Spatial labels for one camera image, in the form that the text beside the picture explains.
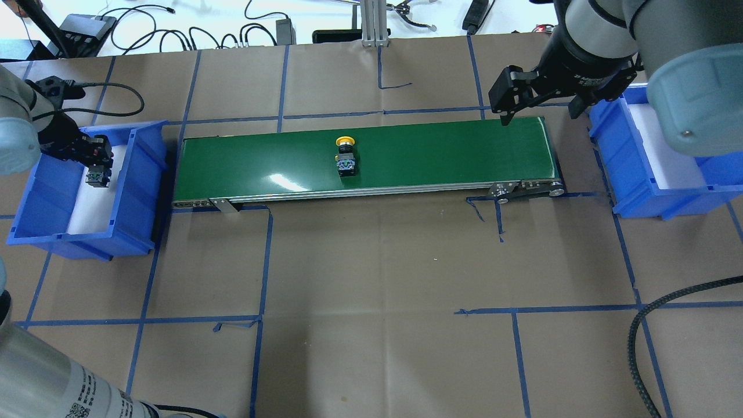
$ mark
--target green conveyor belt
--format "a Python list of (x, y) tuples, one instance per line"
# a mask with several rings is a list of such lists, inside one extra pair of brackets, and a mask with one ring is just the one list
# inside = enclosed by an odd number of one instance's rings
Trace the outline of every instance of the green conveyor belt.
[[(358, 173), (338, 176), (336, 138), (356, 140)], [(558, 179), (544, 120), (498, 120), (192, 138), (175, 206), (489, 187)]]

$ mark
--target gray robot arm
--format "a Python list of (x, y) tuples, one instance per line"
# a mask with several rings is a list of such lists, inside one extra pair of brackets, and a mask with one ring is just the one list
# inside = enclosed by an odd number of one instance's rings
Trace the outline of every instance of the gray robot arm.
[(113, 165), (108, 139), (88, 137), (60, 111), (64, 99), (84, 95), (74, 82), (23, 82), (0, 66), (0, 175), (28, 170), (44, 153), (78, 161), (88, 167), (88, 184), (107, 187)]
[(504, 125), (521, 109), (572, 97), (577, 118), (636, 76), (669, 145), (688, 155), (743, 150), (743, 1), (555, 0), (557, 26), (531, 71), (510, 65), (490, 90)]

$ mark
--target label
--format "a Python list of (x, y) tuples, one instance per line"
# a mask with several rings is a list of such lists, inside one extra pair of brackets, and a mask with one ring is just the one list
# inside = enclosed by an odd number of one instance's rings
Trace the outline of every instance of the label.
[(48, 418), (149, 418), (141, 402), (70, 360), (70, 379)]

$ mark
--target blue plastic bin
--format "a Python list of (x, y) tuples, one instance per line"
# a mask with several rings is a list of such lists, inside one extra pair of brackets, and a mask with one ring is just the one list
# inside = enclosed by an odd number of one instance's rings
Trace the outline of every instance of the blue plastic bin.
[(69, 259), (143, 255), (155, 247), (160, 177), (167, 169), (160, 130), (166, 121), (81, 129), (108, 136), (113, 147), (126, 144), (113, 211), (106, 232), (67, 234), (84, 166), (42, 155), (31, 170), (8, 245), (31, 244)]
[(660, 189), (655, 182), (628, 104), (648, 103), (645, 86), (630, 86), (614, 101), (591, 110), (593, 129), (614, 191), (614, 213), (624, 218), (699, 215), (743, 194), (743, 152), (696, 158), (706, 187)]

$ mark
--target small electronic component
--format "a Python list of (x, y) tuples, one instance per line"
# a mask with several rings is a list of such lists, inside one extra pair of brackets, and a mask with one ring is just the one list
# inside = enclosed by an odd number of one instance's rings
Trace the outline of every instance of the small electronic component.
[(354, 145), (356, 141), (350, 136), (342, 136), (335, 140), (338, 146), (338, 154), (335, 156), (335, 162), (338, 166), (338, 175), (349, 177), (356, 175), (356, 156), (354, 155)]

